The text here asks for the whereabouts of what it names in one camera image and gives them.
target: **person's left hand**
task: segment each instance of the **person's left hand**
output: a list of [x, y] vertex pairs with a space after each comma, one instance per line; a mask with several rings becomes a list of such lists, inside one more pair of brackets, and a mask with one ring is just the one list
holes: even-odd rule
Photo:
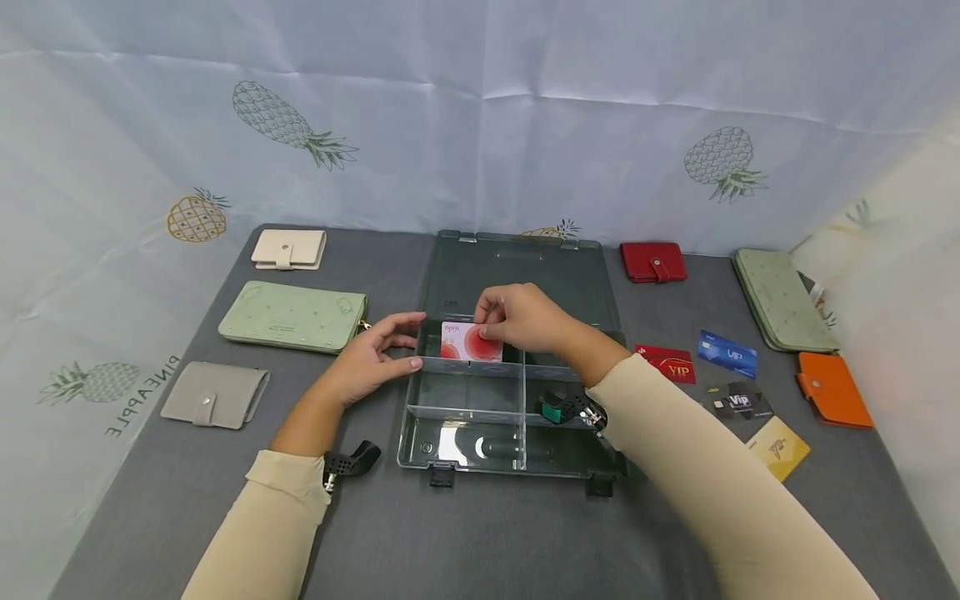
[[423, 366], [418, 356], [393, 359], [387, 348], [415, 348], [410, 336], [426, 319], [426, 313], [397, 313], [350, 340], [337, 360], [313, 384], [312, 393], [322, 395], [343, 408], [369, 395], [382, 384], [417, 372]]

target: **gray wallet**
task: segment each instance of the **gray wallet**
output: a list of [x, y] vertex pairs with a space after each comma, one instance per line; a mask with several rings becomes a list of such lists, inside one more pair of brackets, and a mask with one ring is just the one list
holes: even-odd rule
[[253, 418], [269, 380], [269, 371], [194, 361], [183, 368], [160, 416], [239, 429]]

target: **wallet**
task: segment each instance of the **wallet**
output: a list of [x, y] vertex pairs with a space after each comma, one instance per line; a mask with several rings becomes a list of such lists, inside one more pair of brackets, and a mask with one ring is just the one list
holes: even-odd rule
[[324, 257], [326, 232], [318, 229], [264, 229], [253, 248], [257, 269], [316, 271]]
[[624, 242], [620, 244], [623, 266], [634, 283], [686, 279], [684, 255], [673, 242]]
[[366, 312], [365, 294], [248, 281], [217, 330], [234, 342], [336, 354]]
[[801, 352], [797, 382], [813, 403], [820, 422], [845, 427], [874, 426], [842, 356]]
[[183, 368], [160, 416], [239, 429], [253, 418], [269, 380], [268, 371], [194, 361]]
[[840, 348], [786, 252], [742, 249], [733, 269], [767, 346], [780, 351]]

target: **beige sleeve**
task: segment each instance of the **beige sleeve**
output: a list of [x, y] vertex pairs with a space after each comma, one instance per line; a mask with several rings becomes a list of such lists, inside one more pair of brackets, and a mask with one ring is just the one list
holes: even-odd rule
[[720, 421], [638, 354], [588, 390], [604, 436], [705, 547], [724, 597], [876, 599], [853, 563]]
[[261, 450], [182, 597], [297, 598], [330, 504], [323, 475], [324, 459]]

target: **hand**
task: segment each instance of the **hand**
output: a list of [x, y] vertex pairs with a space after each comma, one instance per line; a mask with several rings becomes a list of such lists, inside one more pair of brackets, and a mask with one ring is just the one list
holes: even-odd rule
[[528, 352], [561, 353], [571, 331], [586, 326], [567, 315], [533, 283], [487, 288], [473, 322], [487, 324], [480, 337], [500, 340]]
[[387, 348], [415, 348], [410, 335], [426, 319], [426, 313], [397, 313], [385, 317], [373, 327], [350, 340], [337, 360], [313, 384], [309, 396], [322, 396], [349, 408], [382, 384], [417, 372], [423, 366], [418, 356], [387, 356]]

